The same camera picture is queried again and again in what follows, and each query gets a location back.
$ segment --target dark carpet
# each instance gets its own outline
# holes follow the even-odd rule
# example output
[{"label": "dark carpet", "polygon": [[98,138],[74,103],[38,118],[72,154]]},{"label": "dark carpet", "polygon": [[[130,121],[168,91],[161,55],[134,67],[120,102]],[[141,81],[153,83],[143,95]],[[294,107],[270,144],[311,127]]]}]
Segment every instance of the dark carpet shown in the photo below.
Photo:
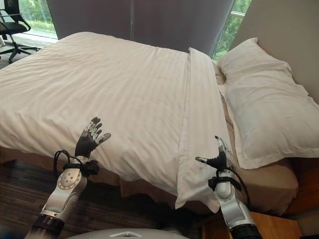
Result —
[{"label": "dark carpet", "polygon": [[[0,225],[26,234],[39,215],[56,179],[51,171],[22,161],[0,164]],[[108,228],[175,227],[184,236],[199,239],[192,225],[200,216],[171,210],[147,195],[121,198],[119,187],[88,182],[60,238]]]}]

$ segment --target tree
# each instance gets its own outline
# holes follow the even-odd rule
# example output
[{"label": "tree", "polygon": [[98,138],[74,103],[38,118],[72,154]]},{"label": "tree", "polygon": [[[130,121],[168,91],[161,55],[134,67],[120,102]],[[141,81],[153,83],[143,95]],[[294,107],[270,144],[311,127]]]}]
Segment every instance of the tree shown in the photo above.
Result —
[{"label": "tree", "polygon": [[[246,13],[250,5],[250,2],[251,0],[236,0],[232,11]],[[219,59],[228,51],[231,43],[234,40],[237,30],[240,27],[242,20],[243,18],[238,16],[230,15],[228,17],[220,41],[218,42],[217,47],[215,49],[215,53],[213,55],[214,59]]]},{"label": "tree", "polygon": [[46,0],[19,0],[20,12],[28,21],[52,23]]}]

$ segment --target window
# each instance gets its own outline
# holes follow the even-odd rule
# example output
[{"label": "window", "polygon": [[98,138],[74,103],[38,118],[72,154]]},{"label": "window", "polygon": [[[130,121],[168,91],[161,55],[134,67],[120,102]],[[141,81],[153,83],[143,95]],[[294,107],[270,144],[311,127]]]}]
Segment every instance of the window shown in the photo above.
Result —
[{"label": "window", "polygon": [[46,0],[19,0],[19,8],[31,26],[26,34],[57,39]]},{"label": "window", "polygon": [[251,0],[235,0],[233,9],[225,23],[220,40],[217,43],[213,59],[219,59],[228,51],[250,5],[250,2]]}]

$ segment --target black cable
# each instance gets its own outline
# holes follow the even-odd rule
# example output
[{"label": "black cable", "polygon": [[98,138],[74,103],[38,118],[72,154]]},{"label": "black cable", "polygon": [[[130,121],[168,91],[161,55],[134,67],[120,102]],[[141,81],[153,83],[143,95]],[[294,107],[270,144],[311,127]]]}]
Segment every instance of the black cable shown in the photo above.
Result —
[{"label": "black cable", "polygon": [[231,168],[224,167],[224,168],[219,168],[219,169],[217,169],[217,171],[216,171],[216,176],[219,177],[219,173],[220,173],[221,171],[224,171],[224,170],[229,170],[229,171],[233,172],[233,173],[237,176],[237,178],[239,179],[240,184],[241,184],[241,186],[244,188],[244,191],[245,191],[245,194],[246,194],[246,197],[247,197],[247,208],[248,208],[248,210],[250,211],[251,201],[250,201],[250,197],[249,197],[249,194],[248,194],[248,190],[247,190],[246,184],[244,183],[244,181],[242,180],[242,178],[239,176],[239,174],[238,174],[235,170],[233,170],[233,169],[231,169]]},{"label": "black cable", "polygon": [[84,164],[82,163],[82,161],[79,158],[77,158],[77,157],[71,156],[68,151],[66,151],[66,150],[56,151],[56,153],[54,155],[54,159],[53,159],[53,173],[54,173],[56,178],[59,177],[58,176],[58,170],[57,170],[58,158],[59,158],[60,154],[62,154],[62,153],[67,157],[69,164],[71,163],[70,162],[70,158],[74,158],[81,164],[82,168],[84,167]]}]

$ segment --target pillow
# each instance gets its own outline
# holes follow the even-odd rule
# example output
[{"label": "pillow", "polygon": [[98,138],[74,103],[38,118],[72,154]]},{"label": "pillow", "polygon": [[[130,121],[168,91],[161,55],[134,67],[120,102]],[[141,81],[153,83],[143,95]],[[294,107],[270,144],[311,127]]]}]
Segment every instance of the pillow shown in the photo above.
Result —
[{"label": "pillow", "polygon": [[241,168],[319,156],[319,106],[294,83],[286,62],[269,56],[252,38],[226,53],[219,65]]},{"label": "pillow", "polygon": [[218,66],[226,76],[228,84],[234,83],[242,76],[261,71],[273,70],[291,76],[289,64],[268,55],[257,45],[257,41],[256,37],[248,39],[219,59]]}]

